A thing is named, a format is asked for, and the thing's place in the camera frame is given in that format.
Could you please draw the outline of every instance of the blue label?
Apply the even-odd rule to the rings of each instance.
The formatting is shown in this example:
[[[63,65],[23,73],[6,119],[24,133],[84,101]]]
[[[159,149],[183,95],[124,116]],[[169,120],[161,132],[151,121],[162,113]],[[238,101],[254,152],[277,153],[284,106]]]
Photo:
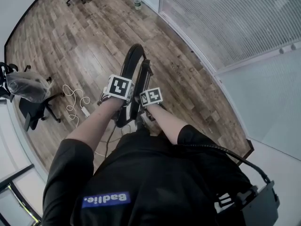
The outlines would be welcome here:
[[[112,206],[118,204],[130,203],[130,195],[128,192],[100,194],[95,196],[87,196],[83,198],[83,208]]]

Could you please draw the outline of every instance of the power strip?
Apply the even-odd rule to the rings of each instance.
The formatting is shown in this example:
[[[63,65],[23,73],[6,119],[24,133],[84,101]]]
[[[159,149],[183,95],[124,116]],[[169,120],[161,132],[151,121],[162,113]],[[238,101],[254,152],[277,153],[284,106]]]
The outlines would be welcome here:
[[[90,112],[87,110],[86,107],[83,106],[83,107],[81,108],[81,110],[82,110],[82,112],[85,114],[86,117],[89,117]]]

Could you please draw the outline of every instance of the floorboard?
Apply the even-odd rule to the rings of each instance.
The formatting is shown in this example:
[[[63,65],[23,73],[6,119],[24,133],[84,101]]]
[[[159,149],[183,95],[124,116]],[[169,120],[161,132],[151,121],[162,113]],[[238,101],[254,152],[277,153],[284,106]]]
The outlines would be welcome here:
[[[7,61],[19,68],[32,66],[45,78],[53,78],[53,93],[64,84],[82,89],[91,103],[92,112],[111,74],[119,74],[129,48],[141,43],[151,60],[154,76],[150,88],[159,86],[167,109],[186,120],[216,143],[241,156],[250,147],[243,130],[224,94],[205,70],[197,56],[184,41],[151,9],[143,4],[135,10],[132,0],[38,0],[22,20],[7,45]],[[53,101],[55,113],[62,118],[56,123],[51,117],[40,121],[36,130],[28,131],[34,150],[46,169],[62,139],[76,126],[68,117],[67,105],[73,97]],[[76,104],[79,122],[84,114]],[[24,118],[18,112],[21,121]],[[156,133],[156,124],[151,125]],[[109,124],[105,141],[113,128]],[[117,129],[112,140],[121,136]],[[110,143],[111,152],[118,140]],[[103,154],[105,143],[96,152]],[[103,157],[95,155],[97,168]]]

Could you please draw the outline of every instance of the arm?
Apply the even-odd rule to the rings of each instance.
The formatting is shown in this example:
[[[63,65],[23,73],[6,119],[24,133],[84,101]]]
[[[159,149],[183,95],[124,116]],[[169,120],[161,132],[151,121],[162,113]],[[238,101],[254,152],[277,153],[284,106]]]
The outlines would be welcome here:
[[[93,152],[122,103],[120,99],[108,99],[61,142],[44,190],[43,226],[70,225],[75,201],[93,175]]]
[[[66,139],[76,139],[86,143],[94,152],[113,116],[120,109],[123,100],[111,97],[104,101],[79,127]]]
[[[180,131],[188,124],[164,110],[158,104],[148,105],[146,109],[156,119],[169,141],[174,145],[177,144]]]

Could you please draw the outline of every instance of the wrist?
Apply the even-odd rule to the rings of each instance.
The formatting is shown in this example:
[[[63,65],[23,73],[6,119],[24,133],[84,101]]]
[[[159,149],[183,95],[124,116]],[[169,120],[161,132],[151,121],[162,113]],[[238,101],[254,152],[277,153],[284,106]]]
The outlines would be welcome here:
[[[160,107],[158,104],[151,104],[151,105],[147,105],[147,106],[145,107],[145,109],[146,109],[149,113],[153,114],[154,110],[155,110],[156,108],[158,108],[158,107]]]
[[[104,103],[108,104],[113,111],[118,111],[124,104],[124,100],[116,97],[111,97]]]

